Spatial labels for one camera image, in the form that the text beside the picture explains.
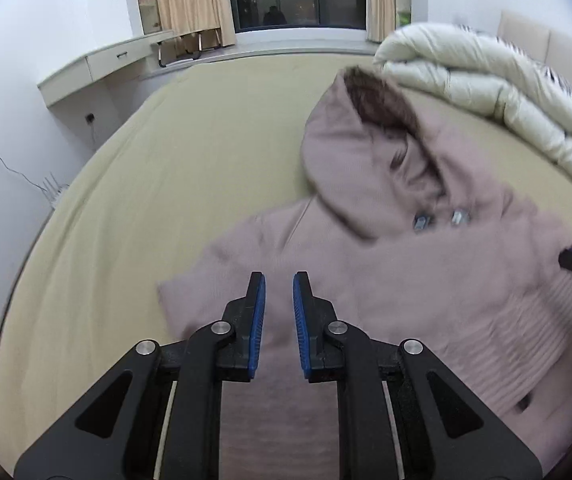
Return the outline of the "mauve hooded puffer coat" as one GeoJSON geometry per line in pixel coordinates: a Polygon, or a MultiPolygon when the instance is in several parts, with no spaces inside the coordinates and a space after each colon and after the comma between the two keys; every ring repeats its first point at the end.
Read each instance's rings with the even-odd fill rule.
{"type": "Polygon", "coordinates": [[[553,469],[572,445],[570,229],[374,70],[338,74],[301,156],[311,197],[242,222],[159,287],[183,337],[265,277],[258,376],[223,393],[223,477],[337,477],[336,389],[299,364],[299,271],[368,336],[423,341],[553,469]]]}

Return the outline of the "beige padded headboard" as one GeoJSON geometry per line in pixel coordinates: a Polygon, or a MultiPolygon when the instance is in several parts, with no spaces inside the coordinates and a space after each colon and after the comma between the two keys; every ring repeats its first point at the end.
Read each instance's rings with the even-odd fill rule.
{"type": "Polygon", "coordinates": [[[498,36],[556,70],[572,88],[572,37],[520,14],[503,11],[498,36]]]}

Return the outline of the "white folded duvet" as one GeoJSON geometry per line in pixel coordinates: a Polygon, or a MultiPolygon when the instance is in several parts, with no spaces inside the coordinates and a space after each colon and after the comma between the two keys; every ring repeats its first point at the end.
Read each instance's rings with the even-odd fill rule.
{"type": "Polygon", "coordinates": [[[416,23],[390,34],[374,64],[402,86],[500,122],[572,179],[572,88],[521,48],[468,27],[416,23]]]}

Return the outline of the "white wifi router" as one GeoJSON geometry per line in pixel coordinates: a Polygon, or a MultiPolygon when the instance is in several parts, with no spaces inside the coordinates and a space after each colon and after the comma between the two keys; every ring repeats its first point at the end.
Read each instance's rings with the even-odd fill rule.
{"type": "Polygon", "coordinates": [[[50,203],[53,210],[58,207],[62,201],[62,196],[64,196],[68,188],[69,185],[67,183],[60,183],[52,172],[50,172],[42,181],[42,193],[50,203]]]}

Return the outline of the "bed with olive sheet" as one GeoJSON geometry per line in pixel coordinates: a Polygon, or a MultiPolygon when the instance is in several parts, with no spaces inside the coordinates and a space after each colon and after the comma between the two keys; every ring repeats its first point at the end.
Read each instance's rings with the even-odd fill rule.
{"type": "Polygon", "coordinates": [[[36,240],[0,339],[0,464],[132,344],[164,339],[156,286],[236,221],[305,196],[303,124],[338,55],[174,74],[88,161],[36,240]]]}

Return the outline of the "folding bed tray table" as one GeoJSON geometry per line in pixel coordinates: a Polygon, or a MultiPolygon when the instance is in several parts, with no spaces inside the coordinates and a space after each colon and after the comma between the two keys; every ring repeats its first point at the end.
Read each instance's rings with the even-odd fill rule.
{"type": "Polygon", "coordinates": [[[219,29],[201,29],[186,34],[162,30],[155,34],[152,44],[157,47],[157,63],[161,68],[178,61],[197,61],[205,52],[223,47],[219,29]]]}

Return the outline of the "white wall desk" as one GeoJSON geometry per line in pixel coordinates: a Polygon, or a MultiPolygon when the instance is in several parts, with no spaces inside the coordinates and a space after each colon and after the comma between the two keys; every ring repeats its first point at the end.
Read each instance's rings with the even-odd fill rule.
{"type": "Polygon", "coordinates": [[[158,55],[161,44],[175,38],[173,30],[162,30],[82,54],[38,83],[44,104],[51,107],[126,66],[158,55]]]}

